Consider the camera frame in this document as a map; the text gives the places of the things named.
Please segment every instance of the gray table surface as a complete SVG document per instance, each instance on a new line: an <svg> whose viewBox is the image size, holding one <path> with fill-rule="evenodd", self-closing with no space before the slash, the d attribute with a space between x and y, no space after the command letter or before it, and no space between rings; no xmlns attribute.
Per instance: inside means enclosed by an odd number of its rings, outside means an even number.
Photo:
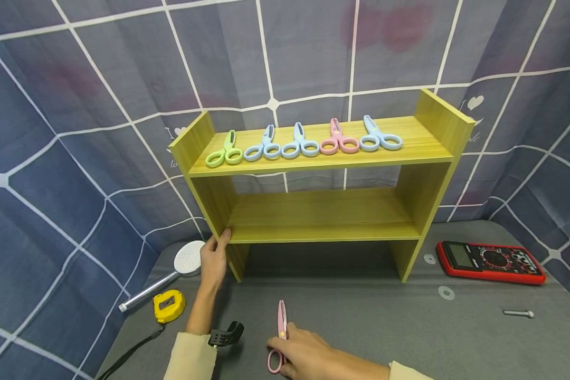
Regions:
<svg viewBox="0 0 570 380"><path fill-rule="evenodd" d="M423 259L441 240L519 245L488 221L434 224L408 283L398 279L384 242L261 244L244 281L226 280L214 327L245 325L240 343L218 352L213 379L276 379L265 342L277 333L278 300L300 328L339 349L381 364L396 360L435 379L570 379L570 295L549 277L541 287L458 279ZM164 252L148 282L173 269ZM188 306L158 339L140 348L110 379L162 379L178 331L188 320L198 277L181 278ZM442 299L438 287L454 291ZM503 309L529 309L536 318ZM157 329L152 304L132 312L100 370Z"/></svg>

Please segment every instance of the metal screw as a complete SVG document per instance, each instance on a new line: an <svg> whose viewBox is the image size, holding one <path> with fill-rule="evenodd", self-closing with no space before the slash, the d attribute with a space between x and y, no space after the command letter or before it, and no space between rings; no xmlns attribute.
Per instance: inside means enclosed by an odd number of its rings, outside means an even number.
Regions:
<svg viewBox="0 0 570 380"><path fill-rule="evenodd" d="M529 311L529 310L526 310L526 311L503 310L502 313L504 313L507 316L520 316L520 317L534 318L534 313Z"/></svg>

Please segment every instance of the red multimeter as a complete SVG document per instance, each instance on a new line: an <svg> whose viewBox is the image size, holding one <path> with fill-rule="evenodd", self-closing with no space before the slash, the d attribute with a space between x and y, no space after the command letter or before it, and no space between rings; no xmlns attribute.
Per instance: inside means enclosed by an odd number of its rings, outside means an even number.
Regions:
<svg viewBox="0 0 570 380"><path fill-rule="evenodd" d="M437 255L450 276L540 285L545 273L523 247L442 241Z"/></svg>

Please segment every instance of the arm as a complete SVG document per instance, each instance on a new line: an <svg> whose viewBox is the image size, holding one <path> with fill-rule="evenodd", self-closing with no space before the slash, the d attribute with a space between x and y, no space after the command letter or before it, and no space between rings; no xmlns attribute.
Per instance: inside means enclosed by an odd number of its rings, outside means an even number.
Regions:
<svg viewBox="0 0 570 380"><path fill-rule="evenodd" d="M187 333L206 335L211 329L215 297L226 276L228 241L230 230L226 229L220 240L212 236L201 248L201 285L186 324Z"/></svg>
<svg viewBox="0 0 570 380"><path fill-rule="evenodd" d="M201 285L190 311L186 331L177 334L164 380L210 380L217 358L209 331L217 291L226 275L226 245L230 230L212 236L201 248Z"/></svg>
<svg viewBox="0 0 570 380"><path fill-rule="evenodd" d="M314 332L288 324L288 340L270 338L268 345L288 359L281 375L293 380L430 380L397 362L390 368L333 349Z"/></svg>

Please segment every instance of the shelf board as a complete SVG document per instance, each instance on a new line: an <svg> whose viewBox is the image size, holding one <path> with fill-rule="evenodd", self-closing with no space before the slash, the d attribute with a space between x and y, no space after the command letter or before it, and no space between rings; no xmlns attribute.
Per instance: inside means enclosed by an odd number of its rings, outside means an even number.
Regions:
<svg viewBox="0 0 570 380"><path fill-rule="evenodd" d="M238 195L230 243L416 240L394 188Z"/></svg>
<svg viewBox="0 0 570 380"><path fill-rule="evenodd" d="M404 147L398 151L378 149L375 152L359 151L352 155L338 151L332 156L318 155L316 157L298 156L288 160L279 157L268 160L261 157L254 163L242 161L237 165L222 164L217 168L208 168L205 158L209 153L220 150L224 146L225 132L216 133L202 151L196 162L190 168L189 177L232 176L243 174L262 174L277 172L294 172L313 169L336 169L353 167L371 167L386 165L446 163L453 161L452 154L416 119L414 116L393 117L374 120L382 132L399 135L404 141ZM363 121L342 122L345 136L356 137L367 135ZM329 137L329 124L305 125L306 139L321 143ZM262 139L264 129L239 131L236 133L236 148L242 151L257 145ZM293 141L293 127L277 128L274 142L281 147Z"/></svg>

